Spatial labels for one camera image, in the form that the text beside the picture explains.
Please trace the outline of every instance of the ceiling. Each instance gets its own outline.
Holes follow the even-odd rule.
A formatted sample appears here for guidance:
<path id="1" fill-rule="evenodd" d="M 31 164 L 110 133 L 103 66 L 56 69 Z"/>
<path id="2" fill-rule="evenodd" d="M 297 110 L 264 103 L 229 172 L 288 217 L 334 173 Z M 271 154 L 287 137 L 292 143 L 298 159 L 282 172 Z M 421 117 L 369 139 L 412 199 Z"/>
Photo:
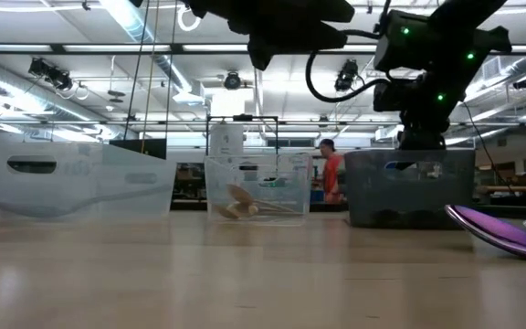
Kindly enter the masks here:
<path id="1" fill-rule="evenodd" d="M 384 1 L 357 1 L 349 0 L 357 5 L 357 13 L 350 25 L 336 25 L 339 27 L 352 27 L 363 30 L 372 30 L 380 14 L 380 7 Z M 367 4 L 373 4 L 373 13 L 367 14 Z M 90 11 L 78 9 L 81 1 L 71 0 L 2 0 L 0 1 L 0 44 L 4 43 L 84 43 L 105 44 L 123 43 L 131 44 L 132 40 L 124 32 L 121 26 L 101 7 L 99 1 L 88 1 L 92 7 Z M 150 2 L 150 7 L 158 6 L 157 0 Z M 199 26 L 192 31 L 183 31 L 174 19 L 175 1 L 162 0 L 159 5 L 159 22 L 156 28 L 156 9 L 150 10 L 148 15 L 148 27 L 155 31 L 156 39 L 162 43 L 175 44 L 225 44 L 225 43 L 247 43 L 245 36 L 234 34 L 228 30 L 226 21 L 212 15 L 207 15 Z M 433 0 L 395 0 L 394 7 L 399 6 L 416 12 L 431 11 L 436 5 Z M 192 25 L 194 18 L 192 14 L 184 14 L 184 23 Z M 504 26 L 510 31 L 510 39 L 513 43 L 526 44 L 526 1 L 510 0 L 503 7 L 502 12 L 491 17 L 483 24 L 483 28 Z M 353 43 L 371 42 L 372 40 L 353 37 Z M 83 89 L 69 101 L 98 114 L 108 120 L 124 120 L 131 103 L 131 114 L 138 120 L 146 118 L 151 121 L 165 120 L 166 111 L 169 109 L 169 120 L 173 121 L 170 131 L 189 132 L 201 131 L 202 126 L 188 127 L 176 125 L 174 121 L 191 121 L 204 119 L 204 106 L 190 106 L 173 101 L 171 96 L 177 92 L 171 89 L 168 92 L 168 79 L 164 72 L 153 64 L 149 56 L 141 56 L 138 73 L 138 83 L 135 84 L 133 100 L 131 100 L 133 89 L 133 77 L 135 76 L 138 56 L 118 55 L 114 59 L 114 72 L 111 81 L 111 59 L 107 55 L 29 55 L 8 54 L 0 55 L 0 69 L 13 73 L 14 75 L 36 83 L 39 87 L 53 90 L 44 81 L 36 80 L 27 73 L 32 58 L 44 58 L 49 63 L 61 69 L 70 71 L 70 76 L 88 88 L 89 96 L 80 100 L 76 96 L 84 96 Z M 319 56 L 315 62 L 312 80 L 316 88 L 327 96 L 335 96 L 333 84 L 337 72 L 346 59 L 356 59 L 359 68 L 365 68 L 363 76 L 366 80 L 381 77 L 380 72 L 372 70 L 371 55 L 338 55 L 330 54 Z M 182 72 L 188 80 L 201 81 L 206 87 L 207 94 L 216 94 L 223 90 L 220 75 L 226 75 L 228 71 L 235 70 L 240 77 L 247 81 L 249 88 L 242 90 L 247 98 L 246 112 L 261 115 L 277 115 L 286 121 L 308 121 L 317 120 L 320 115 L 329 115 L 331 120 L 355 121 L 355 120 L 384 120 L 398 121 L 395 113 L 375 113 L 372 111 L 373 96 L 371 92 L 365 92 L 354 100 L 334 105 L 316 100 L 307 90 L 304 71 L 307 56 L 288 55 L 276 56 L 269 67 L 261 74 L 260 94 L 262 107 L 256 110 L 254 102 L 254 90 L 251 87 L 255 80 L 255 71 L 251 65 L 248 55 L 228 54 L 193 54 L 173 55 L 173 64 Z M 508 68 L 521 57 L 501 57 L 500 59 L 489 58 L 490 66 Z M 392 72 L 394 76 L 412 76 L 417 72 L 398 70 Z M 485 72 L 481 71 L 473 80 L 473 84 L 480 84 L 485 79 Z M 122 98 L 123 103 L 112 104 L 107 91 L 109 89 L 122 91 L 126 94 Z M 62 96 L 51 93 L 48 101 L 54 101 Z M 526 90 L 515 90 L 500 84 L 486 90 L 478 97 L 468 102 L 473 115 L 495 109 L 505 104 L 519 105 L 518 113 L 526 111 Z M 108 111 L 107 106 L 114 105 L 115 109 Z M 489 120 L 507 121 L 516 116 L 511 109 L 497 113 Z M 452 121 L 466 121 L 468 115 L 463 108 L 455 110 L 451 117 Z M 353 126 L 347 133 L 374 132 L 378 126 Z M 142 130 L 142 126 L 134 126 L 136 132 Z M 163 130 L 162 126 L 148 126 L 148 131 Z M 318 130 L 317 126 L 290 126 L 283 127 L 289 131 Z"/>

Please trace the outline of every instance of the white container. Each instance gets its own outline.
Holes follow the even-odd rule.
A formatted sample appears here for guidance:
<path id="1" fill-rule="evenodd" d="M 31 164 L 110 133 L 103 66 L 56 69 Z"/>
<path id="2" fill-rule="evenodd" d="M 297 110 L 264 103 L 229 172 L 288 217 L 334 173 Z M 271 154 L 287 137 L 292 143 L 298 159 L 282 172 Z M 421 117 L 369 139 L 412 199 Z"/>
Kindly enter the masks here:
<path id="1" fill-rule="evenodd" d="M 0 220 L 162 220 L 175 170 L 101 143 L 0 143 Z"/>
<path id="2" fill-rule="evenodd" d="M 308 154 L 207 156 L 205 159 L 208 218 L 217 223 L 301 225 L 310 211 L 311 157 Z M 220 208 L 237 201 L 228 186 L 247 191 L 261 211 L 252 217 L 225 218 Z M 268 204 L 279 213 L 263 211 Z"/>

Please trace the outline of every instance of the frosted plastic bin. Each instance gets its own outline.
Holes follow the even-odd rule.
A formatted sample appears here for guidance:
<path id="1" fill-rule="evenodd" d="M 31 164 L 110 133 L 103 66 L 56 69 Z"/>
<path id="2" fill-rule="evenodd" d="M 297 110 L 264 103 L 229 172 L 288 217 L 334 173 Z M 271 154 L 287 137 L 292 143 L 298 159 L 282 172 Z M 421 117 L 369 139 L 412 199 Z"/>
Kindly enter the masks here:
<path id="1" fill-rule="evenodd" d="M 256 225 L 300 225 L 310 211 L 311 157 L 308 154 L 207 156 L 205 159 L 208 217 L 217 223 Z M 255 216 L 229 219 L 219 207 L 237 201 L 228 185 L 240 186 L 257 201 L 286 208 L 279 213 L 257 206 Z"/>
<path id="2" fill-rule="evenodd" d="M 347 153 L 351 226 L 459 229 L 443 207 L 472 204 L 474 157 L 474 151 L 466 149 Z M 411 163 L 404 170 L 395 165 Z"/>
<path id="3" fill-rule="evenodd" d="M 101 143 L 0 143 L 0 220 L 163 220 L 175 170 Z"/>

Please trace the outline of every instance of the security camera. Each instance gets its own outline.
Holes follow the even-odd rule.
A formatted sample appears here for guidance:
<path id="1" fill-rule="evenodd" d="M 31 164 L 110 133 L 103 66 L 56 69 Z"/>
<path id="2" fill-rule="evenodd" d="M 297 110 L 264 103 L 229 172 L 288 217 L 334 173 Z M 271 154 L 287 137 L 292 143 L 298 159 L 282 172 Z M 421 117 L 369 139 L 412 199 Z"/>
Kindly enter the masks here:
<path id="1" fill-rule="evenodd" d="M 227 90 L 237 90 L 241 88 L 241 78 L 238 77 L 238 73 L 228 72 L 224 86 Z"/>

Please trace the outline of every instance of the purple object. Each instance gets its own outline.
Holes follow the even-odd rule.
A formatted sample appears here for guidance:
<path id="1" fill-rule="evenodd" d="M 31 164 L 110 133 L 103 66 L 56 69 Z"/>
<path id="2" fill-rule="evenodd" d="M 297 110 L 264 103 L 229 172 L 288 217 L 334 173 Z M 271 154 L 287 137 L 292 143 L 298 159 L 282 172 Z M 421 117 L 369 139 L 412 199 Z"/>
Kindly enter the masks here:
<path id="1" fill-rule="evenodd" d="M 525 230 L 463 206 L 446 206 L 446 212 L 476 237 L 497 248 L 526 257 Z"/>

